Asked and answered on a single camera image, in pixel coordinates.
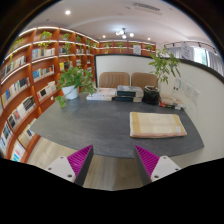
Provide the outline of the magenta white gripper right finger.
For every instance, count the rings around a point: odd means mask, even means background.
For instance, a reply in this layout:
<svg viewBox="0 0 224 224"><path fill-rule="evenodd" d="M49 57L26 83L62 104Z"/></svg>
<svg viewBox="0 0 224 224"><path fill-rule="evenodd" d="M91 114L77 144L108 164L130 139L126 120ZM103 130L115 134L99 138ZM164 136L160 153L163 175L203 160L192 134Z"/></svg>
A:
<svg viewBox="0 0 224 224"><path fill-rule="evenodd" d="M148 185L180 170L180 167L168 156L159 157L140 146L134 148L134 159L143 185Z"/></svg>

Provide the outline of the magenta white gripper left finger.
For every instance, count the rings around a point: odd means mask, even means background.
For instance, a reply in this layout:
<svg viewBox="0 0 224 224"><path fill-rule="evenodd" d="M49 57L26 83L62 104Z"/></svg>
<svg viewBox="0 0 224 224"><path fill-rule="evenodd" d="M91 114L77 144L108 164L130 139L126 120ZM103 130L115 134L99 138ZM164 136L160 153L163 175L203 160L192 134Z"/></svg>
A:
<svg viewBox="0 0 224 224"><path fill-rule="evenodd" d="M56 176L75 183L76 185L82 186L93 155L93 146L89 145L68 157L58 157L46 168L46 170Z"/></svg>

